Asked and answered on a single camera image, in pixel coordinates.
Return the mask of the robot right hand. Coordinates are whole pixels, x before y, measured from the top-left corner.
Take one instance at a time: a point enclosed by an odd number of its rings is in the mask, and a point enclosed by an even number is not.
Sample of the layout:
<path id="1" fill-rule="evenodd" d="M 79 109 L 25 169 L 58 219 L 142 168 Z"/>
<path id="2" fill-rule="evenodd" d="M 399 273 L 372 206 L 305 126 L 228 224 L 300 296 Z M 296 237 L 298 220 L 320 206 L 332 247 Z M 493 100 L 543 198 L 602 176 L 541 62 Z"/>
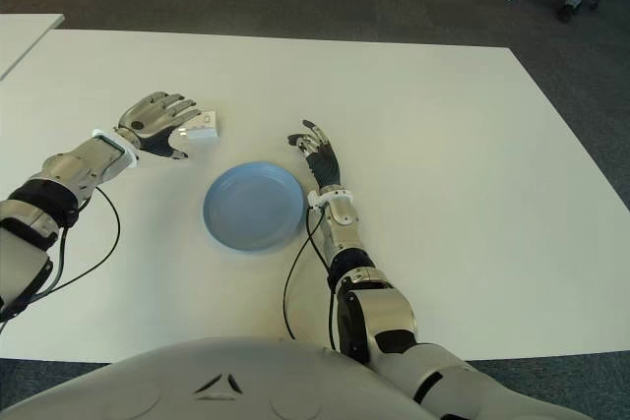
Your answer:
<path id="1" fill-rule="evenodd" d="M 320 127 L 309 120 L 303 120 L 302 125 L 308 133 L 289 135 L 288 144 L 303 154 L 320 189 L 340 186 L 339 162 L 328 137 Z"/>

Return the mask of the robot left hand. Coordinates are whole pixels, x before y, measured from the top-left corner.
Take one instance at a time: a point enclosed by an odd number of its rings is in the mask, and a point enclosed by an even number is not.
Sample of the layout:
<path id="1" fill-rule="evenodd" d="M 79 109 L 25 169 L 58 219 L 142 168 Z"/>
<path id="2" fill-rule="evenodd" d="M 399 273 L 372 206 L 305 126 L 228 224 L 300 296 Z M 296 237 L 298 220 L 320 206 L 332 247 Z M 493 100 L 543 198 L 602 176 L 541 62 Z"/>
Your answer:
<path id="1" fill-rule="evenodd" d="M 126 110 L 115 132 L 138 150 L 176 160 L 187 159 L 188 154 L 175 149 L 169 137 L 200 114 L 195 100 L 178 93 L 156 91 Z"/>

